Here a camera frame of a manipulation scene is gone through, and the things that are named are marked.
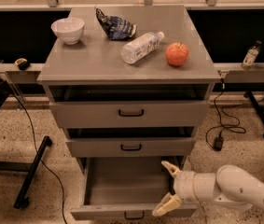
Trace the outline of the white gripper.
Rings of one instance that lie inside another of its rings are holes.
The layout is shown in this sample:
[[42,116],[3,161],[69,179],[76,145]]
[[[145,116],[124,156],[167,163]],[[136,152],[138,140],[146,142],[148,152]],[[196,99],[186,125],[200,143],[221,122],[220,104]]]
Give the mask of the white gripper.
[[214,173],[195,173],[181,171],[176,165],[162,161],[161,165],[174,178],[175,195],[168,192],[153,209],[154,217],[161,217],[185,202],[213,201],[216,197],[216,181]]

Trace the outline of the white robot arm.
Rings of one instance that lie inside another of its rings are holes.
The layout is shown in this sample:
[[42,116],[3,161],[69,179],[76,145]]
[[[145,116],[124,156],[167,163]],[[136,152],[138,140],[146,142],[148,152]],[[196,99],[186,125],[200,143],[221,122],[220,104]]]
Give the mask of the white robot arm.
[[246,211],[256,206],[264,211],[264,183],[235,165],[223,165],[215,173],[181,171],[177,166],[161,163],[174,179],[174,194],[168,192],[153,209],[161,217],[183,203],[199,201],[229,209]]

